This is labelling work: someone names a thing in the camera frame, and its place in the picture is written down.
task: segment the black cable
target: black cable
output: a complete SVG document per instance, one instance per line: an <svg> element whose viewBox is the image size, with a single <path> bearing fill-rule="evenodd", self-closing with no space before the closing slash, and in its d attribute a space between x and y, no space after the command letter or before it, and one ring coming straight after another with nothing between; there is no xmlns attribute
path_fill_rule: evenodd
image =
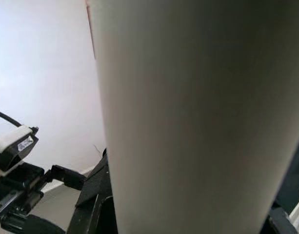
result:
<svg viewBox="0 0 299 234"><path fill-rule="evenodd" d="M2 112L0 112L0 117L5 119L6 121L14 124L15 126L19 127L22 124L18 123L16 120L14 120L13 118L10 118L9 116L7 116L6 114L3 114Z"/></svg>

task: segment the white cylinder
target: white cylinder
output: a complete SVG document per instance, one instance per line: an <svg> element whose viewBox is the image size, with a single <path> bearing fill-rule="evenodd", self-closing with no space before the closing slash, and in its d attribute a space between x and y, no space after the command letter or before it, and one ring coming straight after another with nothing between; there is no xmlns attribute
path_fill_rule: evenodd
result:
<svg viewBox="0 0 299 234"><path fill-rule="evenodd" d="M120 234L256 234L299 139L299 8L95 0Z"/></svg>

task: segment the sticker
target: sticker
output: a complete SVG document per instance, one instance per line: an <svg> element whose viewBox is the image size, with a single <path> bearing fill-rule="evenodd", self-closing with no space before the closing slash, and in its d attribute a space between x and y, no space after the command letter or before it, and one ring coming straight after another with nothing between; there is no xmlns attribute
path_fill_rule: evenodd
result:
<svg viewBox="0 0 299 234"><path fill-rule="evenodd" d="M18 151L23 151L25 148L27 148L29 145L33 143L33 139L31 136L29 136L27 139L22 141L21 143L18 144Z"/></svg>

